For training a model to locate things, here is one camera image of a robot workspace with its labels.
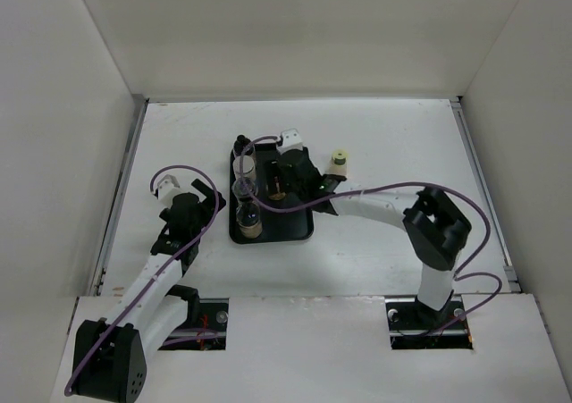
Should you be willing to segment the small black knob cap bottle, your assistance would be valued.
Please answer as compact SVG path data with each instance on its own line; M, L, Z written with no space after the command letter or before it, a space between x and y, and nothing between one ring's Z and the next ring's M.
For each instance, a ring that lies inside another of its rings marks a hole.
M238 135L232 146L232 152L234 154L234 157L240 157L241 155L244 155L244 156L250 156L252 159L255 159L256 158L255 148L253 146L247 148L250 142L251 140L245 135L243 134Z

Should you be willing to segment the black round cap bottle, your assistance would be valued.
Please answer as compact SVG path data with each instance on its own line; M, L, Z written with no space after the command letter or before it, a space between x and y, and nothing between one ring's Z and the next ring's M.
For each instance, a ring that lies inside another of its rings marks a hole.
M254 202L245 202L238 206L236 222L240 233L247 239L256 239L262 234L260 208Z

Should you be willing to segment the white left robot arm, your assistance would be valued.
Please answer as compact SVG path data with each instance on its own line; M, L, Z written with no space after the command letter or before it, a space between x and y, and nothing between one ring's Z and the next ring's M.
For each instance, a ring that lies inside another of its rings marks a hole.
M171 332L198 325L197 292L180 281L226 202L209 178L194 180L191 186L191 192L183 192L166 182L159 185L158 198L171 202L160 213L164 227L139 276L116 305L101 318L84 321L76 331L65 396L136 401L147 379L149 359Z

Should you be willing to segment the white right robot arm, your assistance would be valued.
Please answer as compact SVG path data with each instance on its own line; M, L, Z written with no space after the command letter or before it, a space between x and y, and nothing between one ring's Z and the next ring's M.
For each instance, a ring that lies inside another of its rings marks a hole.
M439 186L424 185L411 195L391 189L361 189L339 174L318 171L305 147L280 148L278 187L294 194L306 209L333 216L354 216L404 231L422 263L415 299L416 320L425 328L440 325L453 295L454 269L472 224Z

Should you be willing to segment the pink cap condiment bottle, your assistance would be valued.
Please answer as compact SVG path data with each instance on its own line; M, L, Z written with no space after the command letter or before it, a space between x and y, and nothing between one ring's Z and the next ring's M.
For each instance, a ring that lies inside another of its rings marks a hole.
M282 187L282 181L279 175L270 175L267 178L267 195L272 201L279 201L286 197L286 192Z

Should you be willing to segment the blue label silver lid bottle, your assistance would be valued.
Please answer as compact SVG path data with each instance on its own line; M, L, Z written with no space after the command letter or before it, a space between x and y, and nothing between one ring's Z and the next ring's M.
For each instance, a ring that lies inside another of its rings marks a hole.
M244 157L237 156L232 163L232 170L237 180L247 178L254 181L257 177L256 163L249 155Z

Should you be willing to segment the chrome cap condiment bottle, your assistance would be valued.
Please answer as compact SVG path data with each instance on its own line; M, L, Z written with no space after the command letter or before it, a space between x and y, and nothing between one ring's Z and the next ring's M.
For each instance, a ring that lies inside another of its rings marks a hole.
M252 197L257 196L257 183L247 177L238 178L233 182L231 192L239 202L248 202Z

